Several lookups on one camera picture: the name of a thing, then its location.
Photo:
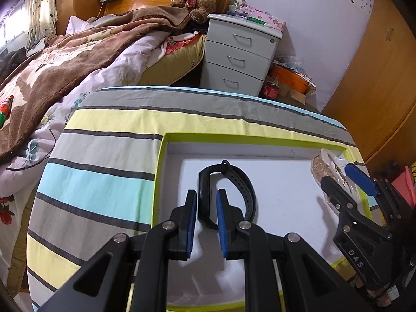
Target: cardboard box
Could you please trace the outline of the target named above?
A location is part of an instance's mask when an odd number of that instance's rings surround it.
[[[343,144],[243,135],[167,133],[159,151],[152,225],[167,220],[183,205],[188,189],[198,192],[198,174],[227,159],[249,177],[257,198],[254,223],[284,236],[297,232],[345,279],[354,271],[333,244],[338,218],[310,171],[311,160],[327,148],[352,160]],[[211,189],[224,188],[233,206],[245,213],[236,187],[221,174],[211,176]],[[216,191],[211,219],[216,221]],[[363,211],[365,201],[359,203]],[[196,221],[193,251],[188,261],[169,262],[168,309],[218,311],[244,306],[244,262],[222,258],[217,231]]]
[[[313,84],[312,82],[309,82],[309,86],[306,89],[305,94],[300,93],[299,91],[296,91],[295,89],[292,89],[291,87],[288,87],[287,85],[275,80],[273,77],[271,76],[266,76],[265,81],[269,81],[269,82],[273,82],[274,84],[279,86],[280,89],[280,95],[283,97],[286,96],[290,96],[292,97],[294,100],[305,104],[306,103],[306,96],[314,93],[316,91],[316,86],[315,84]]]

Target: fitness tracker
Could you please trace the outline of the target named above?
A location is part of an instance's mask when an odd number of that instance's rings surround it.
[[[206,227],[218,230],[218,225],[210,218],[211,210],[211,186],[210,175],[221,172],[240,191],[245,202],[244,219],[252,222],[256,212],[256,198],[250,179],[240,168],[231,165],[227,160],[221,164],[210,165],[199,173],[198,177],[198,220]]]

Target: orange container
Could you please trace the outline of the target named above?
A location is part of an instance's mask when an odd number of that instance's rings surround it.
[[[295,72],[278,66],[277,64],[274,64],[274,66],[270,69],[269,76],[302,94],[307,91],[309,86],[309,82],[307,80]]]

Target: striped bedsheet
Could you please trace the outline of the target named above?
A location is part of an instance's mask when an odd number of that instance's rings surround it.
[[[291,138],[358,149],[337,121],[246,95],[173,87],[90,94],[57,141],[28,229],[36,309],[117,232],[150,229],[155,168],[167,132]]]

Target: white drawer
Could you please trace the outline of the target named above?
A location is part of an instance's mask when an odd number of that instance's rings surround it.
[[[207,40],[249,51],[271,60],[280,39],[230,22],[211,19]]]
[[[205,61],[264,80],[271,61],[259,55],[217,42],[206,41]]]
[[[200,87],[204,89],[228,91],[250,96],[258,96],[263,81],[235,70],[204,62]]]

